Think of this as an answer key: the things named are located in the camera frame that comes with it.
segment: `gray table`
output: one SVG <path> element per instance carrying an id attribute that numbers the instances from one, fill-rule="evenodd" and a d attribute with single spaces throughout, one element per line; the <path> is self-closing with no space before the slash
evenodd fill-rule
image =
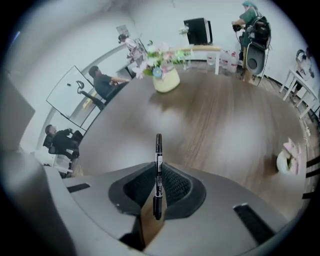
<path id="1" fill-rule="evenodd" d="M 100 113 L 80 145 L 85 175 L 154 161 L 157 133 L 163 160 L 228 178 L 287 220 L 301 208 L 306 148 L 297 113 L 263 88 L 210 73 L 181 71 L 180 85 L 157 93 L 151 77 L 133 79 Z M 302 148 L 299 175 L 279 173 L 288 137 Z"/>

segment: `computer monitor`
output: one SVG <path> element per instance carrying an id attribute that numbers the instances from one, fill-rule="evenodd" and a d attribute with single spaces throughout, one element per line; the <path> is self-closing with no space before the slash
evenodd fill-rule
<path id="1" fill-rule="evenodd" d="M 187 33 L 189 44 L 208 45 L 212 43 L 212 31 L 210 21 L 204 18 L 194 18 L 184 21 L 184 25 L 189 27 Z"/>

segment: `yellow pot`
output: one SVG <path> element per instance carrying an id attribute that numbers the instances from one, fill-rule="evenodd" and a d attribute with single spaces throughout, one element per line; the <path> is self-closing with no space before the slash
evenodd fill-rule
<path id="1" fill-rule="evenodd" d="M 152 77 L 154 88 L 160 93 L 167 93 L 176 88 L 180 83 L 180 77 L 175 68 L 170 70 L 164 78 Z"/>

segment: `whiteboard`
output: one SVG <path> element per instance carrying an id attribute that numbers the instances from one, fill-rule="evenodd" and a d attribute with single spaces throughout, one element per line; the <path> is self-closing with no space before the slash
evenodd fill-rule
<path id="1" fill-rule="evenodd" d="M 93 86 L 87 81 L 87 79 L 80 73 L 80 71 L 73 66 L 57 83 L 46 101 L 52 105 L 61 114 L 70 118 L 77 106 L 84 99 L 83 94 L 78 94 L 79 88 L 76 81 L 84 83 L 82 91 L 89 93 Z"/>

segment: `black speaker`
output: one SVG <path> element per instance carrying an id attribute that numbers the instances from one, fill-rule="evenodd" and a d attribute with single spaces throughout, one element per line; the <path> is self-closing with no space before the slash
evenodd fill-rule
<path id="1" fill-rule="evenodd" d="M 251 42 L 246 49 L 245 65 L 253 74 L 260 74 L 265 66 L 266 49 L 258 43 Z"/>

